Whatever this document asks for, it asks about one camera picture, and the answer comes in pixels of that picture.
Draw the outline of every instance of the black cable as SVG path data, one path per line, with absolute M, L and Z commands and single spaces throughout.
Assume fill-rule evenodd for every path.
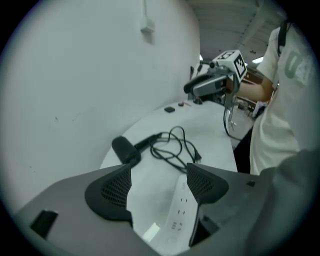
M 176 135 L 174 135 L 172 133 L 173 130 L 176 129 L 176 128 L 180 128 L 182 130 L 183 138 L 178 138 Z M 171 165 L 174 168 L 176 168 L 177 170 L 179 170 L 179 171 L 181 171 L 183 173 L 186 173 L 187 172 L 187 165 L 179 158 L 179 155 L 181 154 L 181 152 L 183 150 L 183 144 L 184 144 L 184 147 L 185 147 L 186 151 L 188 152 L 189 156 L 191 157 L 193 163 L 199 162 L 201 160 L 201 156 L 198 153 L 196 147 L 190 141 L 186 140 L 185 130 L 181 126 L 175 126 L 169 132 L 165 131 L 165 132 L 161 132 L 159 134 L 161 134 L 161 135 L 168 134 L 168 137 L 166 137 L 166 138 L 165 137 L 159 137 L 156 141 L 154 141 L 153 143 L 150 143 L 150 153 L 156 159 L 164 160 L 169 165 Z M 158 142 L 167 142 L 167 143 L 169 143 L 170 140 L 177 141 L 179 143 L 180 150 L 179 150 L 179 152 L 177 154 L 174 154 L 174 153 L 172 153 L 170 151 L 155 147 L 155 144 L 158 143 Z M 194 156 L 191 154 L 187 144 L 191 145 L 191 147 L 193 148 Z M 166 154 L 169 154 L 171 156 L 165 157 L 161 153 L 166 153 Z M 179 166 L 179 165 L 169 161 L 170 159 L 173 159 L 173 158 L 176 158 L 182 164 L 182 166 Z
M 241 141 L 241 139 L 236 138 L 236 137 L 233 137 L 232 135 L 230 135 L 230 133 L 228 132 L 228 129 L 227 129 L 227 124 L 226 124 L 227 120 L 226 120 L 226 119 L 227 119 L 227 108 L 225 107 L 225 108 L 224 108 L 224 112 L 223 112 L 223 126 L 224 126 L 224 130 L 225 130 L 226 134 L 227 134 L 230 138 L 235 139 L 235 140 L 237 140 L 237 141 Z

